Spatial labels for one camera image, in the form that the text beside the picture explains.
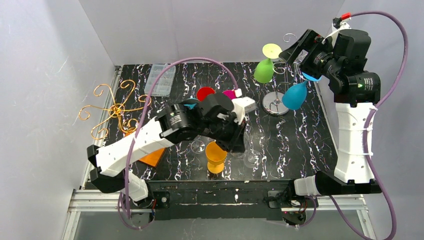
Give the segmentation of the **clear wine glass gold rack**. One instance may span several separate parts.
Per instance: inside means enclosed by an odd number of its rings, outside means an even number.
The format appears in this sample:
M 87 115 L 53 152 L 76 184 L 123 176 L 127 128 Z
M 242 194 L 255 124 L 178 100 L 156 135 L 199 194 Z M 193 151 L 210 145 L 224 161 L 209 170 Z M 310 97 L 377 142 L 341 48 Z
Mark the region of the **clear wine glass gold rack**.
M 190 149 L 195 154 L 201 154 L 202 152 L 205 151 L 205 148 L 206 148 L 205 143 L 200 139 L 196 139 L 190 144 Z

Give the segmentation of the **light blue wine glass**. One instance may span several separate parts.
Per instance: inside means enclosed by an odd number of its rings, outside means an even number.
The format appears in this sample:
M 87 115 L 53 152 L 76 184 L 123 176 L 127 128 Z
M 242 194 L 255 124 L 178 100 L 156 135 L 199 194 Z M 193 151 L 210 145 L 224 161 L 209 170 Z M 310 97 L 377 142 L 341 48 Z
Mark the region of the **light blue wine glass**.
M 188 98 L 183 100 L 181 104 L 192 110 L 199 102 L 196 98 Z

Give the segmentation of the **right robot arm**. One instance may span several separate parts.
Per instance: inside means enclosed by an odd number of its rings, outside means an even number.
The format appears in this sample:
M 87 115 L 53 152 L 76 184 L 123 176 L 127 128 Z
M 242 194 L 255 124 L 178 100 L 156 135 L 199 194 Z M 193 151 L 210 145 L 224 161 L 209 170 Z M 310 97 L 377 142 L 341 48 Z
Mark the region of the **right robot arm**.
M 372 120 L 381 97 L 381 80 L 364 69 L 371 45 L 363 30 L 342 29 L 336 38 L 322 37 L 308 29 L 279 57 L 292 64 L 301 52 L 307 55 L 299 64 L 305 77 L 326 77 L 333 92 L 338 116 L 338 154 L 334 171 L 289 181 L 288 198 L 379 194 L 382 192 L 368 158 L 371 157 Z

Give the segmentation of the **clear wine glass silver rack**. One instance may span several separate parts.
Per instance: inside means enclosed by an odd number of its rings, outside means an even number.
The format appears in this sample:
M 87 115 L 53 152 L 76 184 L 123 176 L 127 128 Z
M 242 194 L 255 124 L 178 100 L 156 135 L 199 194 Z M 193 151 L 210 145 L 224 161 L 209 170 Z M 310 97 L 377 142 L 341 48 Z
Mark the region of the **clear wine glass silver rack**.
M 252 141 L 246 133 L 243 136 L 243 142 L 245 151 L 232 152 L 231 155 L 237 160 L 243 161 L 247 168 L 253 169 L 257 167 L 258 163 L 262 159 L 262 155 L 259 151 L 254 150 Z

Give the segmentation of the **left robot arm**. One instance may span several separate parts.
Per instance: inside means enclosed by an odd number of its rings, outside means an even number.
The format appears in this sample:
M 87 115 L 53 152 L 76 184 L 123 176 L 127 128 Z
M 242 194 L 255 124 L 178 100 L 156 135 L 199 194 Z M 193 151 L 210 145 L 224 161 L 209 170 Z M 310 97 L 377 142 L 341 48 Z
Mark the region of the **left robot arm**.
M 87 156 L 94 166 L 91 183 L 102 193 L 122 192 L 136 203 L 152 198 L 146 181 L 129 171 L 130 164 L 197 136 L 213 139 L 222 151 L 243 153 L 246 114 L 255 108 L 250 97 L 230 99 L 223 93 L 168 106 L 121 140 L 103 147 L 89 146 Z

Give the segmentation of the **blue wine glass silver rack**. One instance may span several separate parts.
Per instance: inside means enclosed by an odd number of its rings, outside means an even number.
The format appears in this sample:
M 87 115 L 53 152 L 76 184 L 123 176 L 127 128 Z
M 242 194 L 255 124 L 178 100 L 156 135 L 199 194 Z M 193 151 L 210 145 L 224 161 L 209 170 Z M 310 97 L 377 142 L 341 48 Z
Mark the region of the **blue wine glass silver rack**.
M 300 76 L 303 77 L 305 81 L 291 86 L 282 97 L 283 105 L 289 110 L 295 111 L 302 106 L 307 97 L 307 83 L 318 82 L 322 79 L 321 76 L 319 78 L 315 78 L 304 72 L 301 72 Z

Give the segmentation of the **red wine glass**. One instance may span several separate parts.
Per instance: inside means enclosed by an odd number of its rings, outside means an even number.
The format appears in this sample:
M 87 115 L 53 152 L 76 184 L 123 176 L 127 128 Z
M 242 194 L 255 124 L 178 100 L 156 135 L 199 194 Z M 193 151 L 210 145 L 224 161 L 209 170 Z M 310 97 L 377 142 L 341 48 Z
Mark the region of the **red wine glass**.
M 215 94 L 215 93 L 216 91 L 213 88 L 204 86 L 197 91 L 196 98 L 199 101 L 203 101 L 208 95 Z

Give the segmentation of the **pink wine glass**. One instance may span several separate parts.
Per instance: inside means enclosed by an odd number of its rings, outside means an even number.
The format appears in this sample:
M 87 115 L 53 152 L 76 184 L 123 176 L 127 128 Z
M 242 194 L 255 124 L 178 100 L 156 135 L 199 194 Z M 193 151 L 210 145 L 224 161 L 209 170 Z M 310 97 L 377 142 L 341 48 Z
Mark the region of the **pink wine glass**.
M 226 95 L 231 100 L 237 98 L 235 90 L 225 90 L 223 94 Z

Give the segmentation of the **orange yellow wine glass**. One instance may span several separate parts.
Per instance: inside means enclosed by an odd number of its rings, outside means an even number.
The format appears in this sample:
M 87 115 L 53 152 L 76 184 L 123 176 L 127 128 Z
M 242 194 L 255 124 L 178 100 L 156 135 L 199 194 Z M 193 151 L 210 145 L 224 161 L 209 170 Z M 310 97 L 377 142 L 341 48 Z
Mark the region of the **orange yellow wine glass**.
M 212 174 L 219 174 L 224 170 L 228 152 L 221 149 L 215 141 L 210 142 L 205 148 L 207 169 Z

